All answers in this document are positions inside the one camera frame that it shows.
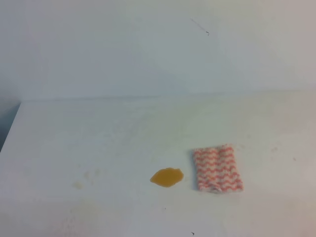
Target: wavy striped pattern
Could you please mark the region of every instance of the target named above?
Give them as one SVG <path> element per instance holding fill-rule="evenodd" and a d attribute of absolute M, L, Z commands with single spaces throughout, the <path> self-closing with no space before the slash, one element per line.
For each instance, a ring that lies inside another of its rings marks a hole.
<path fill-rule="evenodd" d="M 226 144 L 195 149 L 193 159 L 197 169 L 197 184 L 201 191 L 228 193 L 243 190 L 232 146 Z"/>

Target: stain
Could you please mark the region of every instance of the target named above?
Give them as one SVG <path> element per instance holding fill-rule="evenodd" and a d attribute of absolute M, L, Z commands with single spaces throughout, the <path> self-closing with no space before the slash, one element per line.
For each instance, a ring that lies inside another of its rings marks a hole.
<path fill-rule="evenodd" d="M 72 184 L 72 186 L 75 188 L 75 189 L 83 189 L 83 184 L 79 181 L 76 181 Z"/>
<path fill-rule="evenodd" d="M 271 149 L 271 152 L 277 152 L 278 151 L 278 148 L 277 147 L 274 147 Z"/>
<path fill-rule="evenodd" d="M 171 187 L 183 179 L 183 173 L 180 169 L 166 168 L 161 169 L 150 179 L 152 183 L 155 183 L 162 187 Z"/>
<path fill-rule="evenodd" d="M 84 178 L 85 178 L 86 180 L 89 180 L 89 178 L 90 178 L 90 172 L 89 172 L 89 171 L 85 172 L 85 173 L 83 174 L 83 176 L 84 176 Z"/>
<path fill-rule="evenodd" d="M 95 175 L 96 177 L 99 177 L 100 174 L 101 174 L 101 170 L 100 170 L 100 169 L 96 169 L 96 170 L 94 171 L 94 175 Z"/>

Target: spill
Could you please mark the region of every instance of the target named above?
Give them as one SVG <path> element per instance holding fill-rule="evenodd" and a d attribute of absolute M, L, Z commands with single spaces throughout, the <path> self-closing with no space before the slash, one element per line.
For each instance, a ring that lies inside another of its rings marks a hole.
<path fill-rule="evenodd" d="M 180 169 L 166 168 L 159 170 L 150 179 L 152 183 L 163 187 L 171 187 L 183 179 L 183 173 Z"/>
<path fill-rule="evenodd" d="M 74 182 L 72 186 L 76 189 L 83 189 L 83 184 L 79 181 Z"/>

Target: white surface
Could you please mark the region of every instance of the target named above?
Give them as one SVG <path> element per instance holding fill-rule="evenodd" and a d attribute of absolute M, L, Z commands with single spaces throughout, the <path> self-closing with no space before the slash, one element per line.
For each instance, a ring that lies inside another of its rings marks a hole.
<path fill-rule="evenodd" d="M 314 237 L 315 101 L 289 92 L 22 103 L 0 153 L 1 236 Z M 223 143 L 235 145 L 245 191 L 196 191 L 190 149 Z M 151 183 L 165 167 L 184 180 Z"/>
<path fill-rule="evenodd" d="M 0 94 L 314 87 L 315 8 L 312 0 L 1 0 Z"/>

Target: folded cloth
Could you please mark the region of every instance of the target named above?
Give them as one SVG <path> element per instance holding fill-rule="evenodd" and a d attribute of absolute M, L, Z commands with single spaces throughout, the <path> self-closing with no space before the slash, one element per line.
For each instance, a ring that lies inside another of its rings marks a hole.
<path fill-rule="evenodd" d="M 231 145 L 194 149 L 193 159 L 199 190 L 212 193 L 243 190 Z"/>

